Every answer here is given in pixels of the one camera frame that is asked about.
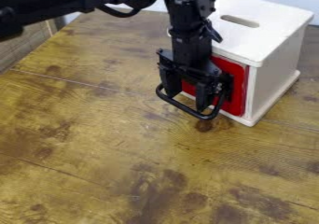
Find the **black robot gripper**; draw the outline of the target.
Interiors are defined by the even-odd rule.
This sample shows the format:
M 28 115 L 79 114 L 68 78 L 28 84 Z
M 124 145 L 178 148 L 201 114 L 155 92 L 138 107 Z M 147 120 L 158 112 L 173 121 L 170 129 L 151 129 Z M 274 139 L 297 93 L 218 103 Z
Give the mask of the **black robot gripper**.
M 217 100 L 219 111 L 225 98 L 225 84 L 217 82 L 221 70 L 211 64 L 213 41 L 223 38 L 209 16 L 217 11 L 214 5 L 167 3 L 173 48 L 160 49 L 159 97 L 174 98 L 182 92 L 182 81 L 197 84 L 197 109 L 203 112 Z

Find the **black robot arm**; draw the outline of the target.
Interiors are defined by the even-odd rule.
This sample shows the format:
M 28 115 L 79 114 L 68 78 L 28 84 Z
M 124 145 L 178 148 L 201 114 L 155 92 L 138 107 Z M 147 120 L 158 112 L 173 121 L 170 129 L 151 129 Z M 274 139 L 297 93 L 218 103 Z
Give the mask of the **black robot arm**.
M 130 18 L 158 0 L 0 0 L 0 42 L 24 27 L 67 14 L 100 10 Z M 173 48 L 158 51 L 162 100 L 201 119 L 217 116 L 231 95 L 233 76 L 213 62 L 213 43 L 223 38 L 209 20 L 217 0 L 165 0 Z

